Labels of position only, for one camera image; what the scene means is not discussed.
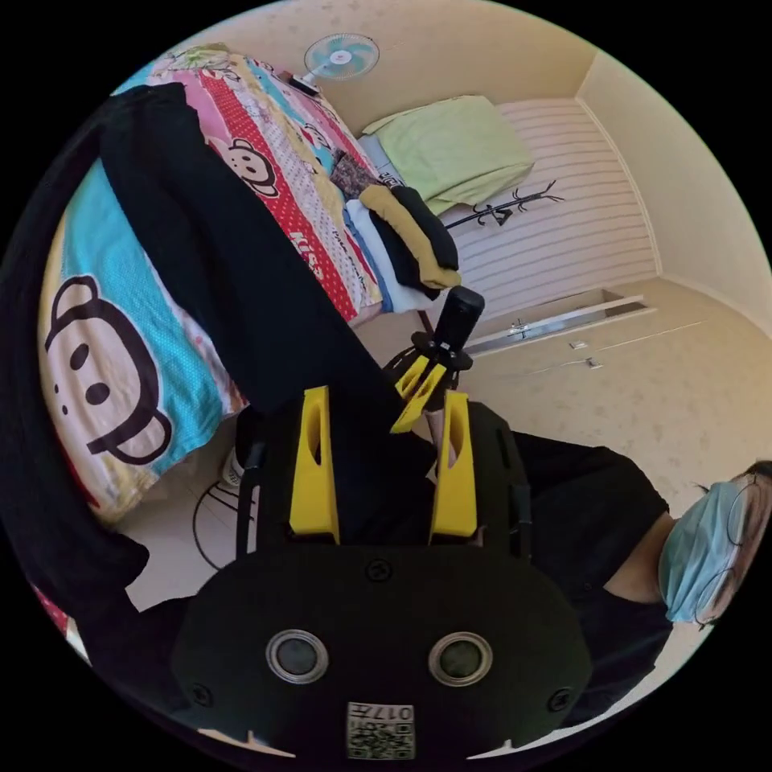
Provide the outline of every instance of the colorful bedspread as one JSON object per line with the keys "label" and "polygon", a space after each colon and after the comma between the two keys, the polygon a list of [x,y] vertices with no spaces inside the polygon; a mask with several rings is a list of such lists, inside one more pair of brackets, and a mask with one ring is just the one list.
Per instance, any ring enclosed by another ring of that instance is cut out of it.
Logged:
{"label": "colorful bedspread", "polygon": [[148,83],[172,80],[185,86],[207,142],[265,202],[341,315],[351,321],[380,302],[329,178],[333,148],[365,158],[329,104],[283,83],[270,65],[224,47],[170,55]]}
{"label": "colorful bedspread", "polygon": [[[185,86],[206,141],[273,213],[347,321],[377,310],[376,278],[327,175],[335,147],[370,164],[324,100],[221,47],[168,56],[142,80]],[[108,524],[244,407],[211,340],[161,283],[99,162],[51,246],[38,341],[60,443]]]}

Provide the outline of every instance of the green blanket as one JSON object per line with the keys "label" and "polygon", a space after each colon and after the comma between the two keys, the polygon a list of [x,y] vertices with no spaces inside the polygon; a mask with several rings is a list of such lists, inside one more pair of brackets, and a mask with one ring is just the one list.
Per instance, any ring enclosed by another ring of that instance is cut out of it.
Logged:
{"label": "green blanket", "polygon": [[456,96],[371,123],[405,183],[438,215],[517,185],[533,167],[528,148],[484,96]]}

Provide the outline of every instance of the striped wall panel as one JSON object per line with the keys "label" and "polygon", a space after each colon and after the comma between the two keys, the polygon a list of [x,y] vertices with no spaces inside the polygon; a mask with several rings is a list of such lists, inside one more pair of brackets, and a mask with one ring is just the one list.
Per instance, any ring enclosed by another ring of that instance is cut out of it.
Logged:
{"label": "striped wall panel", "polygon": [[[647,226],[630,180],[593,120],[574,99],[499,105],[533,153],[520,185],[527,195],[556,179],[563,202],[536,201],[499,227],[471,221],[453,228],[464,284],[487,302],[483,318],[566,295],[657,275]],[[505,191],[490,203],[511,200]],[[446,224],[469,214],[454,207]]]}

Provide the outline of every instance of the screw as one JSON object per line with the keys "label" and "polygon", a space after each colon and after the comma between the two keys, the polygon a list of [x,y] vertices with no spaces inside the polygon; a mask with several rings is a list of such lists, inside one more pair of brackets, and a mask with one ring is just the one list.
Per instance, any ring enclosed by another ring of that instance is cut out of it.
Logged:
{"label": "screw", "polygon": [[370,581],[386,581],[392,577],[392,566],[380,558],[370,561],[365,570]]}
{"label": "screw", "polygon": [[571,689],[558,689],[548,700],[547,709],[552,713],[565,710],[571,701]]}
{"label": "screw", "polygon": [[211,692],[203,684],[193,684],[191,689],[193,701],[202,708],[211,707]]}

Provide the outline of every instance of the eyeglasses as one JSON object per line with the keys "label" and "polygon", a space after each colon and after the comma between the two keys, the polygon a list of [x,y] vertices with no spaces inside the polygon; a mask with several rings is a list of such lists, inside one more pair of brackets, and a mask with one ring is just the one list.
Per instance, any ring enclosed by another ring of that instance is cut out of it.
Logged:
{"label": "eyeglasses", "polygon": [[[750,497],[746,494],[751,490],[760,491],[756,475],[737,494],[729,510],[729,518],[726,521],[726,535],[729,543],[741,548],[744,544],[753,542],[758,535],[764,520],[763,513],[757,507],[750,506]],[[716,574],[700,593],[700,600],[694,621],[703,630],[706,626],[712,626],[726,609],[734,594],[739,589],[741,577],[737,575],[733,565],[725,566]]]}

